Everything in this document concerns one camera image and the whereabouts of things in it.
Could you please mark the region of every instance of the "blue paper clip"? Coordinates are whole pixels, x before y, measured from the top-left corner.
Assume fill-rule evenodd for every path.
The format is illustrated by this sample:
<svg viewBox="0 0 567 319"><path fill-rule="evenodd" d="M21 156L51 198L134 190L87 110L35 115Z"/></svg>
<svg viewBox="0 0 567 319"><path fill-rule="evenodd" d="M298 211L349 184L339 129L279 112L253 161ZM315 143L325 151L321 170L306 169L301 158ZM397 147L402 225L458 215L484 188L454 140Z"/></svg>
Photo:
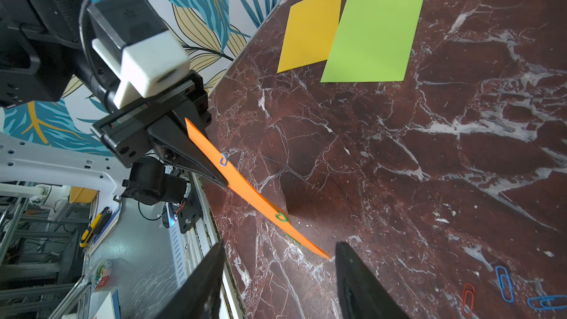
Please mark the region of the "blue paper clip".
<svg viewBox="0 0 567 319"><path fill-rule="evenodd" d="M499 274L498 270L500 268L504 271L503 274ZM510 281L510 275L508 274L506 267L496 266L496 279L498 280L498 287L500 287L500 294L502 295L502 298L508 303L512 303L514 301L514 291L512 290L512 282ZM510 299L506 298L506 295L504 294L504 289L506 288L504 279L506 279L508 282L508 288L510 288Z"/></svg>
<svg viewBox="0 0 567 319"><path fill-rule="evenodd" d="M229 159L226 157L226 155L224 155L224 153L221 153L221 155L222 155L223 157L221 158L220 163L221 163L221 165L222 165L223 167L225 167L226 164L229 163Z"/></svg>
<svg viewBox="0 0 567 319"><path fill-rule="evenodd" d="M557 300L559 298L564 298L567 299L567 296L564 294L557 294L554 296L543 296L543 297L534 297L534 298L530 298L528 299L528 305L534 309L534 310L560 310L560 309L567 309L567 304L565 305L549 305L549 304L544 304L549 303L551 301ZM539 304L541 305L541 307L535 307L532 302L533 301L539 301Z"/></svg>

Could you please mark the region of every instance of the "yellow utility knife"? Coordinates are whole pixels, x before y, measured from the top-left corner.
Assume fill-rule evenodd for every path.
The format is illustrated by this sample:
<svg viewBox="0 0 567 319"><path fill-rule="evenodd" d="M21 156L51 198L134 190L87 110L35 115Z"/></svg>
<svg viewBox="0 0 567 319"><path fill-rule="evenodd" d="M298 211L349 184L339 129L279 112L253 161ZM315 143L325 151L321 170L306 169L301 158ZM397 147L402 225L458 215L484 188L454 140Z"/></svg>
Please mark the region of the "yellow utility knife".
<svg viewBox="0 0 567 319"><path fill-rule="evenodd" d="M79 242L79 245L82 248L86 248L87 245L89 245L90 240L97 234L100 234L100 232L103 230L104 226L106 225L106 223L108 223L108 221L110 220L110 217L112 216L112 211L110 210L110 207L105 207L96 217L95 219L92 221L92 223L89 225L89 227L87 228L87 230L84 231L83 236L81 237L81 240Z"/></svg>

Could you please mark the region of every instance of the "black cable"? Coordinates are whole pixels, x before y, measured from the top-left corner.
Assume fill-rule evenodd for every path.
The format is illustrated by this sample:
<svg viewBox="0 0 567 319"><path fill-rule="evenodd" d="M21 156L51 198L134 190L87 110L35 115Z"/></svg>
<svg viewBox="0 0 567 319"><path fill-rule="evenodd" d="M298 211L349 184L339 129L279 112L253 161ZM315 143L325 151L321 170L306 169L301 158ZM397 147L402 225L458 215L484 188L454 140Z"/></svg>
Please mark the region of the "black cable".
<svg viewBox="0 0 567 319"><path fill-rule="evenodd" d="M15 253L14 255L10 256L9 258L7 258L6 260L9 261L15 257L17 257L18 255L22 255L24 252L28 252L30 250L37 250L41 245L37 244L37 246L34 246L32 248L28 248L26 250L20 250L19 252Z"/></svg>
<svg viewBox="0 0 567 319"><path fill-rule="evenodd" d="M28 238L29 240L35 240L35 241L42 241L41 239L35 239L35 238ZM67 244L66 242L63 241L55 241L55 240L49 240L49 239L44 239L43 241L45 242L56 242L57 244Z"/></svg>
<svg viewBox="0 0 567 319"><path fill-rule="evenodd" d="M153 153L153 152L149 152L149 153L144 154L145 157L146 157L146 156L152 156L152 155L154 155L157 160L160 160L160 161L161 161L162 163L164 163L166 166L169 165L169 164L167 164L166 161L164 161L164 160L162 160L162 159L160 158L159 154L156 154L156 153Z"/></svg>
<svg viewBox="0 0 567 319"><path fill-rule="evenodd" d="M140 209L140 202L138 201L138 210L140 211L140 214L142 215L142 217L144 217L147 220L158 220L161 219L161 217L157 217L156 219L149 219L148 217L144 216L144 214L142 213L142 210Z"/></svg>
<svg viewBox="0 0 567 319"><path fill-rule="evenodd" d="M57 213L57 210L56 210L55 207L53 207L53 206L50 206L50 205L48 205L48 204L42 204L41 206L42 206L42 207L49 207L50 209L53 209L53 213Z"/></svg>
<svg viewBox="0 0 567 319"><path fill-rule="evenodd" d="M91 55L91 46L87 46L87 40L84 37L84 31L87 29L89 25L89 15L87 14L87 7L91 3L91 0L83 0L81 2L81 10L79 11L79 36L81 38L81 47L83 49L84 57L87 59L87 64L89 68L91 68L92 75L95 76L96 82L98 82L99 86L103 86L103 83L99 79L98 71L95 69L95 64L92 60Z"/></svg>

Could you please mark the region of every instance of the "orange sticky note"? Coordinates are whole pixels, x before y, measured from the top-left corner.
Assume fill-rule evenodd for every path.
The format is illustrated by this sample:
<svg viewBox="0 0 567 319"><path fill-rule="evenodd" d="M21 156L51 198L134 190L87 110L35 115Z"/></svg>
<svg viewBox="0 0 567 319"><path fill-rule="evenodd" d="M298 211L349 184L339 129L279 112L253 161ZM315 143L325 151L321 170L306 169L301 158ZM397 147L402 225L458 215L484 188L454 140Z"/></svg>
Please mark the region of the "orange sticky note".
<svg viewBox="0 0 567 319"><path fill-rule="evenodd" d="M289 9L278 73L329 58L341 0L302 0Z"/></svg>
<svg viewBox="0 0 567 319"><path fill-rule="evenodd" d="M216 168L229 182L229 187L234 192L280 227L284 232L286 232L288 237L294 239L296 242L305 246L317 255L322 256L325 259L329 259L329 254L310 242L289 223L289 215L287 212L260 195L258 191L256 191L256 189L253 188L242 175L240 175L236 167L234 167L231 162L228 161L226 157L220 153L187 118L185 118L185 124L187 125L187 134L189 139L191 139L197 148L199 148L201 152L203 152L213 163L213 165L216 166Z"/></svg>

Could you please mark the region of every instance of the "red paper clip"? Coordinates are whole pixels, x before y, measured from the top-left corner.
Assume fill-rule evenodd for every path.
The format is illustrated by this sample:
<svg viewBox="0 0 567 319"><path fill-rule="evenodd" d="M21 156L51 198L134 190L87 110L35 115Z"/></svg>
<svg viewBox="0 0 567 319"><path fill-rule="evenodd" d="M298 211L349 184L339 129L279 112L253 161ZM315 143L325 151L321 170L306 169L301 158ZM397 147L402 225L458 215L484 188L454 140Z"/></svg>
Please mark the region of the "red paper clip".
<svg viewBox="0 0 567 319"><path fill-rule="evenodd" d="M471 294L471 304L468 305L469 311L468 313L465 311L464 307L465 305L467 305L467 297L468 295ZM463 312L464 315L466 315L467 317L471 317L472 316L472 310L475 307L475 287L472 286L470 283L466 283L464 285L463 288L463 301L461 303L461 311Z"/></svg>

